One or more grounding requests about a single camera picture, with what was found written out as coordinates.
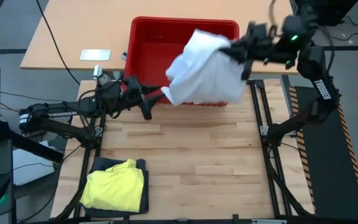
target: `black cloth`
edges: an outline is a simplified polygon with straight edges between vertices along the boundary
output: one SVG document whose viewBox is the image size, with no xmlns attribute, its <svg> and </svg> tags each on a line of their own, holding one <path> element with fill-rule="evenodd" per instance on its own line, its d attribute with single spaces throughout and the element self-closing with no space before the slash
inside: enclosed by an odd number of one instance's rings
<svg viewBox="0 0 358 224">
<path fill-rule="evenodd" d="M 106 170 L 112 166 L 122 164 L 123 162 L 125 161 L 107 159 L 103 157 L 95 157 L 90 173 L 96 170 Z M 136 160 L 136 168 L 140 169 L 143 172 L 144 177 L 144 186 L 142 191 L 142 198 L 140 200 L 139 212 L 122 212 L 115 210 L 103 210 L 84 207 L 86 216 L 96 218 L 116 218 L 147 213 L 149 211 L 149 172 L 146 170 L 146 161 L 144 159 Z"/>
</svg>

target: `wooden table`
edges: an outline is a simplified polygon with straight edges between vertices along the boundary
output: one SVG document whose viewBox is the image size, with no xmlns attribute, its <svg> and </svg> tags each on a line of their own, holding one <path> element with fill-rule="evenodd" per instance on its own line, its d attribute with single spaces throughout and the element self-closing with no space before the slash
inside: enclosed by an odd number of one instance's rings
<svg viewBox="0 0 358 224">
<path fill-rule="evenodd" d="M 280 80 L 266 80 L 265 86 L 273 122 L 288 119 Z M 82 81 L 79 95 L 93 88 L 93 81 Z M 138 109 L 125 111 L 118 119 L 106 121 L 103 136 L 102 157 L 142 158 L 150 171 L 150 210 L 131 219 L 230 219 L 232 214 L 273 218 L 248 86 L 240 105 L 156 105 L 152 113 L 153 120 L 145 121 Z M 81 126 L 78 118 L 73 123 Z M 296 147 L 294 138 L 284 137 L 283 142 Z M 69 140 L 66 154 L 78 145 Z M 288 188 L 313 212 L 299 152 L 288 146 L 279 147 L 279 151 Z M 52 217 L 76 192 L 83 156 L 84 149 L 79 149 L 62 165 Z M 283 213 L 279 190 L 278 197 Z"/>
<path fill-rule="evenodd" d="M 236 21 L 240 34 L 248 23 L 269 22 L 271 0 L 49 0 L 45 17 L 52 29 L 67 66 L 72 69 L 93 69 L 100 64 L 106 70 L 123 70 L 121 54 L 128 48 L 131 22 L 137 16 L 181 17 L 195 19 L 229 19 Z M 276 1 L 277 23 L 292 14 L 288 0 Z M 108 61 L 81 61 L 84 49 L 111 50 Z M 51 35 L 41 18 L 21 63 L 28 69 L 64 69 Z M 254 63 L 254 73 L 297 74 L 296 68 Z"/>
</svg>

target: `white towel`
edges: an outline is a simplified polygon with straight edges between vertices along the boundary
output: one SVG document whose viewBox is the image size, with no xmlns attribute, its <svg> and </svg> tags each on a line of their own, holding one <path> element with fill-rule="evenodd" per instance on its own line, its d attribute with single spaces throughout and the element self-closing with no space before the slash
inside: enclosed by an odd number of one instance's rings
<svg viewBox="0 0 358 224">
<path fill-rule="evenodd" d="M 218 51 L 230 45 L 224 36 L 195 30 L 183 53 L 167 69 L 169 88 L 161 88 L 173 105 L 241 102 L 244 67 Z"/>
</svg>

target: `gray floor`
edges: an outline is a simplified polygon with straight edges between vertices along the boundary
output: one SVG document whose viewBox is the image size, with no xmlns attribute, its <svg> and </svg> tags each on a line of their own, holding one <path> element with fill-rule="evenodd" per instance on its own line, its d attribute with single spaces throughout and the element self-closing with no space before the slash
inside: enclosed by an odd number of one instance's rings
<svg viewBox="0 0 358 224">
<path fill-rule="evenodd" d="M 47 0 L 40 1 L 43 7 Z M 358 23 L 358 3 L 348 14 Z M 35 1 L 5 0 L 0 9 L 0 49 L 25 49 L 37 27 L 40 12 Z M 332 35 L 342 37 L 358 32 L 358 27 L 343 24 L 328 29 Z M 317 44 L 327 45 L 321 34 L 316 35 Z M 358 36 L 352 38 L 352 45 L 358 45 Z M 335 41 L 335 45 L 349 45 L 349 42 Z M 24 55 L 0 55 L 2 68 L 1 90 L 40 98 L 75 100 L 78 85 L 65 71 L 35 71 L 21 70 L 19 65 Z M 89 80 L 91 72 L 74 71 L 79 80 Z M 336 58 L 331 69 L 336 86 L 341 90 L 342 107 L 346 115 L 348 128 L 352 137 L 354 150 L 358 161 L 358 52 L 336 52 Z M 255 76 L 254 78 L 271 77 Z M 307 80 L 301 77 L 290 77 L 292 85 L 310 86 Z M 18 98 L 15 96 L 1 96 L 1 101 L 13 108 L 24 108 L 35 100 Z M 11 128 L 17 131 L 18 116 L 10 111 L 2 110 Z M 49 199 L 53 188 L 43 190 L 37 194 L 28 195 L 17 201 L 18 219 L 28 217 L 41 208 Z M 49 217 L 51 205 L 31 221 L 46 220 Z M 0 223 L 6 223 L 7 217 L 0 217 Z"/>
</svg>

